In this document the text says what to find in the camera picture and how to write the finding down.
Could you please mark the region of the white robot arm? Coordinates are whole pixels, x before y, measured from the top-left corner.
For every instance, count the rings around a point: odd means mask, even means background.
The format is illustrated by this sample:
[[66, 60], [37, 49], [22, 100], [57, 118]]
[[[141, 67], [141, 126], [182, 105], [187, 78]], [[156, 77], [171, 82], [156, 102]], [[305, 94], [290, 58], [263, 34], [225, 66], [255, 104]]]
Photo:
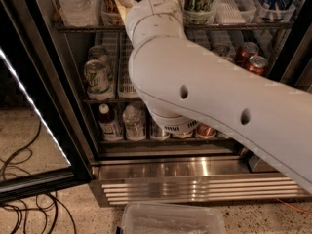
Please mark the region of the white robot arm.
[[209, 125], [312, 192], [311, 94], [189, 41], [176, 0], [115, 2], [134, 47], [131, 82], [161, 128]]

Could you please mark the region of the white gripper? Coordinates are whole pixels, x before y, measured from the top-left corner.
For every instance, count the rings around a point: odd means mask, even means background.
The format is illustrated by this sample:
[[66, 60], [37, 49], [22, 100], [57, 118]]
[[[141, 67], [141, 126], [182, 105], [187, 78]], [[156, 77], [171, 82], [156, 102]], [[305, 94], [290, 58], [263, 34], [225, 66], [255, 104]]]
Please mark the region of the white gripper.
[[180, 47], [187, 45], [179, 0], [114, 1], [135, 49], [158, 38]]

